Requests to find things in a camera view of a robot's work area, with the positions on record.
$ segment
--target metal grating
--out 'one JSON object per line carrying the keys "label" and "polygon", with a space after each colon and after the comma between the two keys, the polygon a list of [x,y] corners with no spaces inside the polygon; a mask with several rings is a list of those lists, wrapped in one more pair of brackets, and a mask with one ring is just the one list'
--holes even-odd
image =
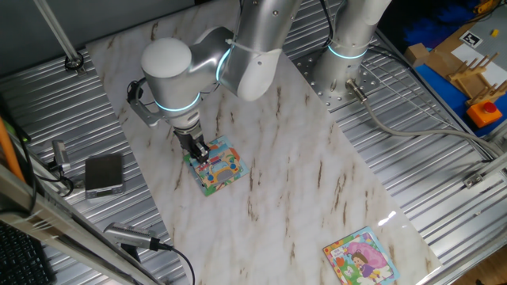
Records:
{"label": "metal grating", "polygon": [[[303,69],[314,63],[316,54],[293,62]],[[364,66],[401,94],[378,81],[364,88],[376,115],[389,127],[403,131],[446,127],[427,113],[458,128],[464,125],[454,120],[439,103],[440,98],[430,95],[400,63],[370,51]],[[323,102],[332,100],[323,97]],[[378,129],[364,107],[352,97],[344,97],[341,105],[330,111],[445,267],[451,267],[474,250],[484,250],[482,245],[489,241],[488,237],[507,225],[507,184],[500,173],[471,189],[463,184],[485,165],[484,157],[468,141],[447,135],[392,136]],[[488,254],[485,251],[471,264]]]}
{"label": "metal grating", "polygon": [[[0,80],[0,93],[17,122],[32,136],[30,148],[44,162],[52,160],[51,141],[62,139],[72,170],[66,176],[84,178],[85,160],[92,155],[120,153],[124,156],[126,191],[122,196],[86,200],[78,189],[67,202],[100,230],[111,222],[150,228],[158,238],[172,243],[150,191],[86,50],[86,76],[63,69],[57,59]],[[45,247],[56,284],[116,283],[73,258]],[[140,250],[142,264],[160,280],[188,283],[175,253]]]}
{"label": "metal grating", "polygon": [[[331,21],[343,0],[325,0]],[[329,35],[329,25],[319,0],[305,0],[292,22],[282,49],[291,60],[317,51]]]}

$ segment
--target gray cable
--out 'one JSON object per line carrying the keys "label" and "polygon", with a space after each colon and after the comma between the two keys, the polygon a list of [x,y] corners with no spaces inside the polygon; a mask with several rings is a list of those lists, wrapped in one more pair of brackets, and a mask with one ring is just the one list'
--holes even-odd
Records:
{"label": "gray cable", "polygon": [[503,153],[492,143],[489,143],[485,141],[484,139],[480,139],[474,135],[470,135],[464,131],[456,131],[456,130],[447,130],[447,129],[436,129],[436,130],[426,130],[426,131],[396,131],[393,130],[386,125],[384,125],[382,122],[380,122],[379,118],[375,115],[375,113],[372,110],[372,107],[368,103],[368,100],[363,102],[364,107],[366,108],[366,111],[370,114],[373,121],[385,132],[388,132],[392,135],[399,135],[399,136],[417,136],[417,135],[434,135],[434,134],[442,134],[442,135],[458,135],[460,137],[463,137],[465,139],[471,139],[475,142],[477,142],[480,145],[483,145],[493,151],[497,157],[501,156]]}

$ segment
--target cardboard box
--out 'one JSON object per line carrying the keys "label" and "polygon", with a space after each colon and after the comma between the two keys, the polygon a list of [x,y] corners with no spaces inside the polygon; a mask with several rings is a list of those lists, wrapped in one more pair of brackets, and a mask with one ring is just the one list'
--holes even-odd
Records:
{"label": "cardboard box", "polygon": [[415,44],[406,49],[404,56],[413,67],[419,67],[426,63],[429,52],[423,44]]}

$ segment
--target white paper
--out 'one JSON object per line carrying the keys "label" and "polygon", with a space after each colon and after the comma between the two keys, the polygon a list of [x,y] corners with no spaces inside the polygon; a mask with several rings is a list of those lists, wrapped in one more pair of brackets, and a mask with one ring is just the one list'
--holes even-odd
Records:
{"label": "white paper", "polygon": [[[462,62],[468,60],[468,64],[470,64],[474,59],[478,59],[478,63],[484,57],[484,55],[481,55],[475,49],[467,46],[466,44],[460,45],[457,49],[452,51],[452,54]],[[507,71],[501,69],[494,62],[490,63],[486,67],[486,71],[483,72],[482,75],[491,85],[497,83],[497,86],[499,86],[501,83],[507,80]]]}

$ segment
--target cartoon girl puzzle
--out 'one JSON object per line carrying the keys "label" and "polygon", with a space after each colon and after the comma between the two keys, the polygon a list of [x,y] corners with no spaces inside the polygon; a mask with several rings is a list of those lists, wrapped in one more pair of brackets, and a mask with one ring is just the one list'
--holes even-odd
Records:
{"label": "cartoon girl puzzle", "polygon": [[387,285],[399,278],[369,226],[328,245],[324,253],[344,285]]}

